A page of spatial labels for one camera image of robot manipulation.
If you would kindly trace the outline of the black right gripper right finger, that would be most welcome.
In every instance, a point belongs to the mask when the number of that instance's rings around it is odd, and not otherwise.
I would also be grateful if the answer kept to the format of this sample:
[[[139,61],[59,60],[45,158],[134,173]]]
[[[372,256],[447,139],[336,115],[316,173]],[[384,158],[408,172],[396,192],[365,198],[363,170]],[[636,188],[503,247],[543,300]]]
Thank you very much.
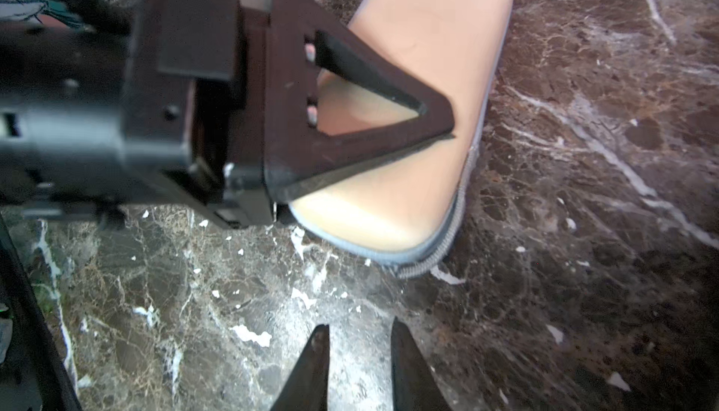
[[[391,328],[391,382],[395,411],[451,411],[410,329],[397,317]]]

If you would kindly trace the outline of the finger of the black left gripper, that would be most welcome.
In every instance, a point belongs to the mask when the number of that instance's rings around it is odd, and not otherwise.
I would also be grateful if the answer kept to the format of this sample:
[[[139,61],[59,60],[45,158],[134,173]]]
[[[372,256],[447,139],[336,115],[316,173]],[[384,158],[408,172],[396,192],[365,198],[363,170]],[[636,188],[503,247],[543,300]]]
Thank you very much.
[[[314,0],[271,0],[264,178],[278,203],[415,154],[454,128],[449,100]]]

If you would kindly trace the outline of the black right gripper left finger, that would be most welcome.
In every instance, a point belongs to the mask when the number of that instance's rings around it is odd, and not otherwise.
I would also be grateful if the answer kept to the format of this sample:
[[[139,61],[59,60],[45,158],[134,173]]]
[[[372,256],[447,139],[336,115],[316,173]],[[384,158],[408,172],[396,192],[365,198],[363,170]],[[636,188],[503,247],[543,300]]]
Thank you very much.
[[[316,326],[271,411],[328,410],[330,347],[330,326]]]

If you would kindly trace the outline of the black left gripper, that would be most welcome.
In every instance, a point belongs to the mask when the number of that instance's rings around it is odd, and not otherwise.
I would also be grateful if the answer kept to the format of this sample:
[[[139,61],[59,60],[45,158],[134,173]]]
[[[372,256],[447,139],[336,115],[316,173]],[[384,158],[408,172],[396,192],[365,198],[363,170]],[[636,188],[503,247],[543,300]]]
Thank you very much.
[[[88,21],[1,26],[1,201],[27,217],[123,224],[180,204],[267,225],[266,12],[240,0],[62,0]]]

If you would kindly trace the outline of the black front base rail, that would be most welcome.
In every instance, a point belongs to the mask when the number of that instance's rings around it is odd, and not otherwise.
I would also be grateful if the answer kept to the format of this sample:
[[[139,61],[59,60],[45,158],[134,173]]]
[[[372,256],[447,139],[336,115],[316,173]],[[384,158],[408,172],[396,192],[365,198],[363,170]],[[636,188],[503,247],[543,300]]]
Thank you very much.
[[[1,408],[82,408],[5,225],[1,226]]]

